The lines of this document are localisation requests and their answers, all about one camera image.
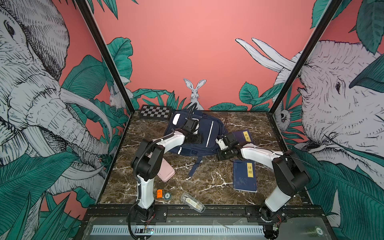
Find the purple book yellow label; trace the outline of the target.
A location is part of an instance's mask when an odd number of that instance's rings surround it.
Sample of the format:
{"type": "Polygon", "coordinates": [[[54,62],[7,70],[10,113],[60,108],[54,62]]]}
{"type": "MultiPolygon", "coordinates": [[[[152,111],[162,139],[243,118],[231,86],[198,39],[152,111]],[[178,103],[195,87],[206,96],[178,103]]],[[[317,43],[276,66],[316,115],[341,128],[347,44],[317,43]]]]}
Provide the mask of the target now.
{"type": "Polygon", "coordinates": [[[239,143],[253,143],[253,138],[249,130],[241,130],[233,132],[235,138],[239,141],[239,143]]]}

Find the navy blue school backpack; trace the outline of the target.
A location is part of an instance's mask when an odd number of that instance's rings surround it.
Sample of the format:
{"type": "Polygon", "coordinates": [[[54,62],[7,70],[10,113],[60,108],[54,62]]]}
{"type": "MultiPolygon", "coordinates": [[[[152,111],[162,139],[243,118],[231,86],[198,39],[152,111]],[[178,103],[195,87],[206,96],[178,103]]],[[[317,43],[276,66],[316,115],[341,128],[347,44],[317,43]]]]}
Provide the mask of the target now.
{"type": "Polygon", "coordinates": [[[220,119],[207,115],[202,111],[194,110],[191,112],[189,110],[181,110],[176,111],[172,115],[165,135],[170,134],[173,130],[180,129],[186,122],[186,119],[196,119],[199,121],[198,132],[196,135],[190,135],[192,140],[186,138],[182,145],[174,147],[170,152],[182,156],[197,157],[197,161],[189,173],[189,176],[192,177],[204,156],[217,154],[219,146],[216,143],[216,139],[220,135],[226,135],[228,130],[220,119]]]}

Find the blue book yellow label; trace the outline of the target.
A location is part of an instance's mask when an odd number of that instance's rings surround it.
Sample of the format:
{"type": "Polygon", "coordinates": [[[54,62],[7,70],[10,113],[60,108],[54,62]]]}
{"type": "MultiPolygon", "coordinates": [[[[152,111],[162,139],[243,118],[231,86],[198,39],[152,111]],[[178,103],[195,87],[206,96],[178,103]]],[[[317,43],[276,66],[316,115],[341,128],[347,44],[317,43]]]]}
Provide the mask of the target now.
{"type": "Polygon", "coordinates": [[[257,176],[253,161],[235,160],[233,162],[233,188],[237,191],[257,192],[257,176]]]}

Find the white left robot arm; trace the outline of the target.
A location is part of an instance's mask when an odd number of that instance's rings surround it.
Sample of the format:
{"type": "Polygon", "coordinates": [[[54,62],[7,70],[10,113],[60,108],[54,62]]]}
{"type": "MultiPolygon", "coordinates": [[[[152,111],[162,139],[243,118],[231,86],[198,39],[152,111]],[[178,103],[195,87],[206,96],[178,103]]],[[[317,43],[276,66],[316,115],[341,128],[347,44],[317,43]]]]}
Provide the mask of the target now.
{"type": "Polygon", "coordinates": [[[148,212],[154,208],[154,178],[160,171],[164,154],[185,141],[201,141],[198,128],[199,120],[186,119],[180,128],[171,130],[171,133],[161,138],[141,141],[131,162],[138,186],[137,210],[148,212]]]}

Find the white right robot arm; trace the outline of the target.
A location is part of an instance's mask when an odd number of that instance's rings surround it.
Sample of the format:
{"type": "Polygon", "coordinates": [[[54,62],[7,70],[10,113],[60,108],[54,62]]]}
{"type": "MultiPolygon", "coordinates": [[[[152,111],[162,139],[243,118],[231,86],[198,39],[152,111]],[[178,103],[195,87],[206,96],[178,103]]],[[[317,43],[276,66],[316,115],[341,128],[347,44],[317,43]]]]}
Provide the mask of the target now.
{"type": "Polygon", "coordinates": [[[219,160],[239,159],[254,161],[274,171],[277,186],[260,208],[263,221],[270,223],[277,212],[310,183],[311,176],[303,161],[291,150],[272,151],[250,142],[240,142],[233,133],[216,139],[219,160]]]}

